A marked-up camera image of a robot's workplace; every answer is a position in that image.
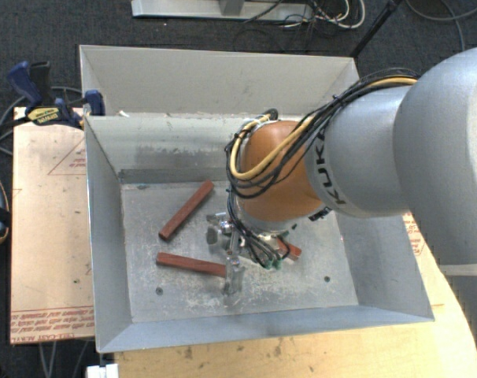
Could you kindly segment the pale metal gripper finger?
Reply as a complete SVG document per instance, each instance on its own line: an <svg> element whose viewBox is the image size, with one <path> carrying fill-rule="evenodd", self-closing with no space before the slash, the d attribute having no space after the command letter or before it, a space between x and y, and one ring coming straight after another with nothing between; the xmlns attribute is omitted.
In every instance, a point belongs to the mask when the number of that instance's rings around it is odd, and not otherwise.
<svg viewBox="0 0 477 378"><path fill-rule="evenodd" d="M228 241L227 213L215 213L206 216L208 229L206 241L211 245L224 246Z"/></svg>
<svg viewBox="0 0 477 378"><path fill-rule="evenodd" d="M225 263L224 295L235 295L242 290L246 268L237 257L227 257Z"/></svg>

